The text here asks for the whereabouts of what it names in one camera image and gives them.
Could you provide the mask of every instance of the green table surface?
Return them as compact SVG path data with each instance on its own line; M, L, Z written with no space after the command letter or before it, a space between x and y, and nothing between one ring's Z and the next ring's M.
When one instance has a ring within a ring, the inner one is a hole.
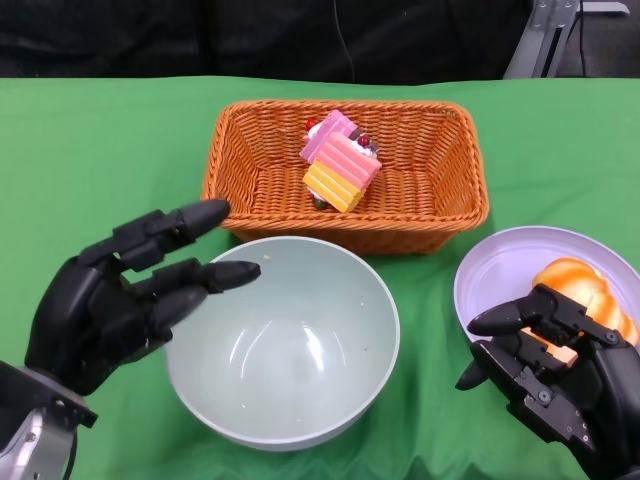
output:
M473 115L491 215L437 254L372 257L402 340L371 409L319 447L274 454L233 444L182 406L162 352L118 370L88 398L73 478L565 479L573 458L505 410L491 384L461 393L470 360L453 308L465 253L494 231L545 224L592 236L640 267L640 82L526 80L375 87L237 78L0 81L0 353L21 364L40 296L62 261L154 208L196 200L218 112L259 98L457 102ZM205 261L219 230L171 260Z

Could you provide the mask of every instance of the white plate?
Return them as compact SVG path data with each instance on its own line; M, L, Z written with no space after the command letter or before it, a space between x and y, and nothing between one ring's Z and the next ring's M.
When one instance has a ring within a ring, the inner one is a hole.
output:
M592 238L553 227L518 227L485 238L464 257L453 284L458 320L467 325L485 310L531 291L531 281L560 257L575 257L600 270L622 309L640 327L640 276L613 250Z

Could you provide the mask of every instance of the wicker basket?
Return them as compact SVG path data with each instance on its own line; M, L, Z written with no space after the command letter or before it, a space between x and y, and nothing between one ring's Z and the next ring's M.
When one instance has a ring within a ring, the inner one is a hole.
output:
M380 146L382 168L351 213L317 211L299 156L305 123L339 109ZM202 197L226 198L223 224L244 241L303 235L358 254L431 253L487 218L476 129L448 103L256 101L225 108Z

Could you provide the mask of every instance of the orange toy croissant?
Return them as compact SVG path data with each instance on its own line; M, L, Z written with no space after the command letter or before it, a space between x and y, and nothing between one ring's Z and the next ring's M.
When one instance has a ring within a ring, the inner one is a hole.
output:
M588 263L576 258L559 258L536 275L533 285L539 283L584 305L587 307L587 315L593 320L607 328L618 330L627 342L638 346L640 333L635 323L618 305L607 279ZM567 363L571 363L576 356L570 348L559 348L551 344L547 351Z

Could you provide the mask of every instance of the metal stand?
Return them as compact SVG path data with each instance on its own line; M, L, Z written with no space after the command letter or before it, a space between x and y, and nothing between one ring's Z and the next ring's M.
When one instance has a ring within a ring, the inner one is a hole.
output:
M0 455L0 478L58 480L69 458L73 435L43 409L31 411Z
M504 78L554 77L579 9L579 0L536 0ZM584 2L584 13L629 15L629 9L619 2Z

